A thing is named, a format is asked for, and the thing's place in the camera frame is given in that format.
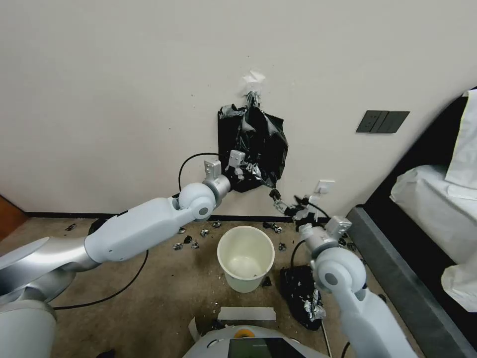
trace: black plastic bag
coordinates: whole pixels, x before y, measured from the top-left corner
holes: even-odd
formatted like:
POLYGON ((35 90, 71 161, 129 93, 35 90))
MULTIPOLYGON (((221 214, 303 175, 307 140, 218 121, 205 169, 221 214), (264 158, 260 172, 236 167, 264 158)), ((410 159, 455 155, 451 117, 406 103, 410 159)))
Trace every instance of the black plastic bag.
POLYGON ((283 133, 283 119, 262 111, 256 92, 248 94, 245 107, 231 104, 220 109, 218 131, 222 171, 228 178, 234 178, 233 190, 245 192, 261 185, 276 187, 285 168, 288 142, 283 133), (228 168, 232 149, 245 153, 240 180, 228 173, 234 171, 228 168))

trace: aluminum foil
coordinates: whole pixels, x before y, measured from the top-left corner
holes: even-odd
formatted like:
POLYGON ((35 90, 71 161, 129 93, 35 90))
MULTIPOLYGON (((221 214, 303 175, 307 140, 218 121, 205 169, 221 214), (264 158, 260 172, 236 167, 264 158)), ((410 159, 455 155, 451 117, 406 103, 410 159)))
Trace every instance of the aluminum foil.
POLYGON ((319 301, 319 291, 315 288, 313 291, 313 299, 311 301, 303 301, 305 311, 308 312, 310 321, 313 322, 317 319, 323 319, 326 317, 326 311, 319 301))

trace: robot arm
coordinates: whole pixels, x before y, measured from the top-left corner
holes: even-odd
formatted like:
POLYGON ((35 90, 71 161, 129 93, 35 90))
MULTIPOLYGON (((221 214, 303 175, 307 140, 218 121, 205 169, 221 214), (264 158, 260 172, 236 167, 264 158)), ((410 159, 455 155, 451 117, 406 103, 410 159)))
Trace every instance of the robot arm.
POLYGON ((338 239, 351 222, 333 216, 324 226, 316 225, 309 213, 308 198, 288 206, 280 193, 270 196, 275 207, 293 217, 300 238, 311 254, 313 278, 317 286, 333 294, 340 308, 343 333, 348 337, 358 358, 416 358, 399 324, 386 303, 366 287, 366 270, 351 251, 339 247, 338 239))
POLYGON ((76 272, 106 261, 124 261, 174 236, 194 220, 206 220, 230 191, 219 160, 206 161, 206 179, 178 198, 156 198, 107 220, 85 238, 47 237, 0 257, 0 304, 22 299, 49 302, 76 272))

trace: display screen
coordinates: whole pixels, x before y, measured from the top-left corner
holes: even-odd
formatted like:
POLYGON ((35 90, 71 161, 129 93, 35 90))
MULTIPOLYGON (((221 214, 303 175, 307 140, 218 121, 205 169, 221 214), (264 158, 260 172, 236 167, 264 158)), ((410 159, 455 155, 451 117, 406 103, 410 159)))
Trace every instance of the display screen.
POLYGON ((305 358, 283 338, 231 339, 228 358, 305 358))

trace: white bucket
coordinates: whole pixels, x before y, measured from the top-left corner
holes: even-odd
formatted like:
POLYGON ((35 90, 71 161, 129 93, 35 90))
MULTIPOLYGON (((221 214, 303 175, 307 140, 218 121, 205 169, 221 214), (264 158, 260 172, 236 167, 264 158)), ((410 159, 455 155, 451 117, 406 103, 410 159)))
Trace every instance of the white bucket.
POLYGON ((255 290, 272 268, 275 249, 263 231, 237 226, 220 238, 217 257, 229 286, 246 293, 255 290))

